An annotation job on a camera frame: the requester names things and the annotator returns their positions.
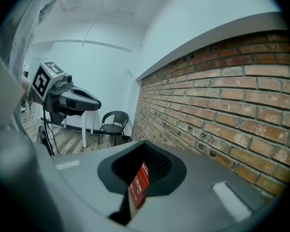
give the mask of red tag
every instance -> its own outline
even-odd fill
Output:
[[[149,186],[148,169],[143,162],[139,172],[129,186],[130,197],[136,209],[139,209],[145,201],[145,190]]]

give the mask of brick wall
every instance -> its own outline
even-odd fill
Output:
[[[290,182],[290,38],[228,39],[142,80],[133,140],[202,153],[266,196]]]

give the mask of wooden floor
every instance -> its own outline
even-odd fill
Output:
[[[34,118],[34,107],[31,106],[31,109],[29,109],[29,106],[26,108],[26,112],[22,114],[23,119],[23,127],[27,134],[29,135],[30,139],[36,143],[37,141],[37,135],[38,135],[38,129],[42,125],[43,122],[40,120],[37,120]],[[64,129],[60,126],[52,125],[53,133],[55,136],[56,144],[58,147],[58,150],[60,154],[73,154],[83,151],[92,151],[97,149],[104,149],[114,146],[114,136],[110,135],[100,135],[100,144],[98,145],[98,135],[93,134],[91,135],[89,132],[86,133],[86,139],[87,139],[87,148],[83,148],[83,140],[82,140],[82,132],[77,130],[71,130],[71,129]],[[51,144],[53,145],[53,151],[55,155],[58,154],[55,146],[54,140],[50,138],[51,132],[48,129],[47,130],[48,137],[51,141]],[[116,137],[116,145],[122,145],[125,144],[126,141],[124,141],[121,136]]]

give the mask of wicker chair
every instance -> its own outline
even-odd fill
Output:
[[[113,123],[112,124],[105,124],[105,120],[112,115],[115,115]],[[109,112],[106,115],[104,115],[102,118],[102,125],[101,125],[101,128],[99,130],[98,145],[100,143],[100,132],[101,132],[101,130],[103,130],[103,131],[106,131],[108,133],[114,134],[114,137],[115,137],[114,146],[116,146],[116,135],[121,135],[121,133],[123,135],[125,135],[124,128],[127,125],[128,121],[129,121],[128,114],[126,114],[125,112],[122,112],[122,111],[112,111],[112,112]]]

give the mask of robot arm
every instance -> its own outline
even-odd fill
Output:
[[[101,102],[94,95],[75,87],[72,75],[66,74],[53,62],[40,63],[32,88],[55,124],[60,124],[67,115],[81,116],[84,111],[101,108]]]

